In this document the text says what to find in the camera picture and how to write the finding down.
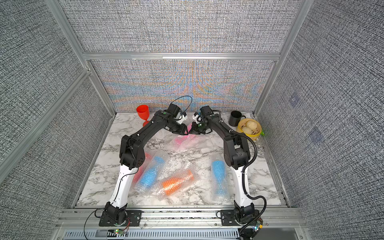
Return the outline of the pink plastic wine glass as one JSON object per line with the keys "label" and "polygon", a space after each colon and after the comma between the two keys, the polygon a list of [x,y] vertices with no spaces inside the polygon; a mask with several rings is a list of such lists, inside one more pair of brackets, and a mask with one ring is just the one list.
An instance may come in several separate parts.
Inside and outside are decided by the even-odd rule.
{"label": "pink plastic wine glass", "polygon": [[185,136],[178,136],[175,138],[175,143],[176,143],[176,145],[182,145],[182,144],[186,143],[187,141],[192,140],[196,136],[197,135],[193,135],[193,134],[188,134]]}

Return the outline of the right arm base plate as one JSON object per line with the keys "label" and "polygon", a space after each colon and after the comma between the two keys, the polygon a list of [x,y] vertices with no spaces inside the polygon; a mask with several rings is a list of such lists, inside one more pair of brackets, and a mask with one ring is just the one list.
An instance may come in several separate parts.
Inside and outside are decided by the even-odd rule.
{"label": "right arm base plate", "polygon": [[255,221],[256,217],[260,217],[260,216],[259,216],[259,211],[256,210],[254,216],[248,216],[245,219],[240,221],[236,219],[234,210],[222,209],[219,211],[218,217],[221,221],[222,226],[234,227],[234,226],[245,226],[249,222]]}

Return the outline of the clear bubble wrap sheet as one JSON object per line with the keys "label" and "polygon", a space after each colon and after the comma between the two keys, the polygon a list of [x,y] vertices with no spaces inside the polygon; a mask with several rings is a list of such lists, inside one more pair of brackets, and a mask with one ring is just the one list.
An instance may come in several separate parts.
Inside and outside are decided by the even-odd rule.
{"label": "clear bubble wrap sheet", "polygon": [[161,129],[166,129],[173,134],[181,134],[180,126],[174,120],[164,119],[157,116],[153,117],[150,124],[150,138],[152,138]]}

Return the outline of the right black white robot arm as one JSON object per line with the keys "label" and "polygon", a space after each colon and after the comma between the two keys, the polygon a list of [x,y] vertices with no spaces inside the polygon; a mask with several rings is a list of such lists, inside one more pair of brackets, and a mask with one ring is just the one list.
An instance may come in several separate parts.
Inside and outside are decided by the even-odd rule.
{"label": "right black white robot arm", "polygon": [[251,160],[250,149],[246,135],[231,129],[219,114],[193,116],[189,134],[206,134],[208,130],[216,132],[223,140],[224,160],[231,168],[235,185],[234,214],[236,221],[244,225],[257,216],[253,200],[248,196],[249,182],[247,167]]}

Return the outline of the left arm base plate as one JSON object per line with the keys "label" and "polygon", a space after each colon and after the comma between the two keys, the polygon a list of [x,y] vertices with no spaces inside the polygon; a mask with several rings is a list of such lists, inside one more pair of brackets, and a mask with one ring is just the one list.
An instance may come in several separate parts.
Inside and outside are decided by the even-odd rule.
{"label": "left arm base plate", "polygon": [[99,227],[138,227],[142,218],[142,211],[133,210],[126,211],[124,214],[121,212],[117,217],[109,216],[106,211],[103,211],[99,221]]}

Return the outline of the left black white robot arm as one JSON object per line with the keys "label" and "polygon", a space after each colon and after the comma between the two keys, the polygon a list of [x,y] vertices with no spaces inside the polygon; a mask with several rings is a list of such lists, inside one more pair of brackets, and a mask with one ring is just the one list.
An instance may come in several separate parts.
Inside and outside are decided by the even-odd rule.
{"label": "left black white robot arm", "polygon": [[126,222],[128,193],[134,175],[145,162],[144,146],[160,130],[173,134],[187,135],[187,125],[183,123],[187,114],[171,110],[157,111],[149,122],[136,133],[123,136],[120,147],[120,171],[110,200],[106,203],[102,217],[110,224],[121,226]]}

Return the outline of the red plastic wine glass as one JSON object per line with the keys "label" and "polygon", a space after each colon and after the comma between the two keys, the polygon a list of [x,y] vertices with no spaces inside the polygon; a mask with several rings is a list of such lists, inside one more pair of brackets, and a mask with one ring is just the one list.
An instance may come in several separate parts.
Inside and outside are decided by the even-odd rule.
{"label": "red plastic wine glass", "polygon": [[138,116],[144,120],[143,127],[148,124],[148,118],[150,116],[149,107],[147,105],[140,105],[136,108],[136,111],[138,113]]}

